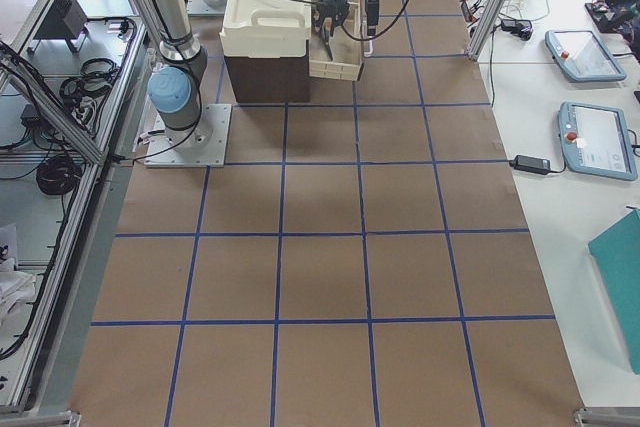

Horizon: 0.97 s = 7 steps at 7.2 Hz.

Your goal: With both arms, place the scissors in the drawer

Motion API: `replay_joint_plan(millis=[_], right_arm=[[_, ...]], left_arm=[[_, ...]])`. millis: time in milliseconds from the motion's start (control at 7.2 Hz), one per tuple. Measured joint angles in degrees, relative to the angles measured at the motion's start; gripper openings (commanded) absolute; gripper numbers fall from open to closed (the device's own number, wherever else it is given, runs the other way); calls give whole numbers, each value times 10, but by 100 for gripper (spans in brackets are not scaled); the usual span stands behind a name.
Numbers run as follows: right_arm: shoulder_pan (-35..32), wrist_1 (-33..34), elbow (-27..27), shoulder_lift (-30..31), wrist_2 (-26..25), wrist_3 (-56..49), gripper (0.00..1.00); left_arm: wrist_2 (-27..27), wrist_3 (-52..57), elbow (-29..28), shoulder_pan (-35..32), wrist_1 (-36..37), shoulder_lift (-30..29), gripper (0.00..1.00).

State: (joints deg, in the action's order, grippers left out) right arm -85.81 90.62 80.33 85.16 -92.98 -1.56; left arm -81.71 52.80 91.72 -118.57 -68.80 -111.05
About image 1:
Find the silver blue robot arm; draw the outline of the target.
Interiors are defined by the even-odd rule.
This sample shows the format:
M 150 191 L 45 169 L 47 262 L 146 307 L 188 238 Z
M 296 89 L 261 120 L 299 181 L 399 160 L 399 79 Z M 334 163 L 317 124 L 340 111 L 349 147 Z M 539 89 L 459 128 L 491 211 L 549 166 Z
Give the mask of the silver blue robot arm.
M 160 24 L 164 65 L 147 93 L 174 149 L 199 147 L 212 135 L 201 83 L 208 54 L 193 35 L 185 0 L 150 0 Z M 347 0 L 228 0 L 221 42 L 238 99 L 245 103 L 309 98 L 309 38 L 326 41 L 350 15 Z

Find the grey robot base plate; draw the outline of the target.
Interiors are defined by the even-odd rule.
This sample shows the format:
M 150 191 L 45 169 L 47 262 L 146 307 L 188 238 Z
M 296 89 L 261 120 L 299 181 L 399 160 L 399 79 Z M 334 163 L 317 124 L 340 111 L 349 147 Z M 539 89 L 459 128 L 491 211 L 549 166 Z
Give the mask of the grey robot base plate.
M 154 128 L 163 133 L 149 140 L 144 164 L 150 168 L 223 167 L 231 123 L 231 104 L 207 104 L 195 132 L 166 130 L 159 114 Z

